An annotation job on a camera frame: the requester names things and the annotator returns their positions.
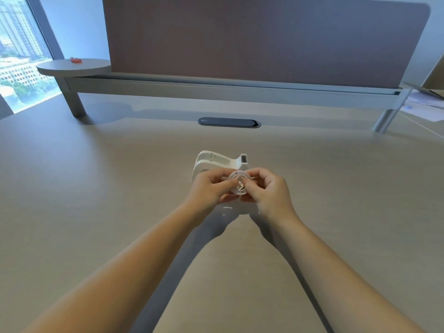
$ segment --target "gray privacy screen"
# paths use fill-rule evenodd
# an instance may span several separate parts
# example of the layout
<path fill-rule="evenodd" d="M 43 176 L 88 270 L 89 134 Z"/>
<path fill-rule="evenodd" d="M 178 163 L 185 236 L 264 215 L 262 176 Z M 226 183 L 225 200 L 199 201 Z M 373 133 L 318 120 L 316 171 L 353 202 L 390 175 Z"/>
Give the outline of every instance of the gray privacy screen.
<path fill-rule="evenodd" d="M 428 5 L 103 0 L 115 72 L 397 88 Z"/>

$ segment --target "window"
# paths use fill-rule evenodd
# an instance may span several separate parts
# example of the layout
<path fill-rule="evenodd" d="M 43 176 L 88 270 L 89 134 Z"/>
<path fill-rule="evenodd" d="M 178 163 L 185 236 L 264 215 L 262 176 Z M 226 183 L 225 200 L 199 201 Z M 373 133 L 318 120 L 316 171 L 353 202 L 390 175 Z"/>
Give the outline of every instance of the window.
<path fill-rule="evenodd" d="M 0 0 L 0 94 L 14 113 L 60 94 L 53 77 L 40 75 L 37 65 L 52 60 L 45 39 L 26 0 Z"/>

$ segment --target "red object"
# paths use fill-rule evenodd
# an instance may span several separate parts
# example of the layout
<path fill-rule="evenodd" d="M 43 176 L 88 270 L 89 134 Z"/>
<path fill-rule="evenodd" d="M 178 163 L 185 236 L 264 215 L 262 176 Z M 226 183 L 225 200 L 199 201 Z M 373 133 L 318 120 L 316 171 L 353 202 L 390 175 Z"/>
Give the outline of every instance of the red object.
<path fill-rule="evenodd" d="M 82 62 L 82 60 L 80 58 L 71 57 L 70 60 L 72 63 L 76 63 L 76 64 L 79 64 Z"/>

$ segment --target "paper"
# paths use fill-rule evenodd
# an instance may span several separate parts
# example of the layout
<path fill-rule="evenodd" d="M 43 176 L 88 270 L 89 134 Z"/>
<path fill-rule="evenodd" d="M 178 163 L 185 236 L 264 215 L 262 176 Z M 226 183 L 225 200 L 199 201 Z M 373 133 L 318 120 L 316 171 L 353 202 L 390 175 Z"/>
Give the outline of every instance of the paper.
<path fill-rule="evenodd" d="M 444 110 L 435 106 L 428 106 L 424 104 L 418 104 L 416 102 L 405 102 L 405 105 L 401 108 L 401 111 L 407 112 L 431 122 L 438 122 L 444 120 Z"/>
<path fill-rule="evenodd" d="M 408 96 L 407 100 L 409 102 L 416 102 L 419 104 L 444 108 L 444 100 L 426 95 L 425 93 L 419 92 L 418 90 L 413 90 L 412 93 Z"/>

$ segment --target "forearm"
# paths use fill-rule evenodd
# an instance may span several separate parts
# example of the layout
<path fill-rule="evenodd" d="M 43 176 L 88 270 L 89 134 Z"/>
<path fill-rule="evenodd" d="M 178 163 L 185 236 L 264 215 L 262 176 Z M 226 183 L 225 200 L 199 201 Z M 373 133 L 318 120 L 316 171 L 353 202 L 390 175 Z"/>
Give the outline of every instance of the forearm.
<path fill-rule="evenodd" d="M 127 331 L 199 223 L 180 206 L 41 315 L 26 333 Z"/>
<path fill-rule="evenodd" d="M 424 332 L 299 219 L 294 217 L 280 224 L 276 230 L 336 333 Z"/>

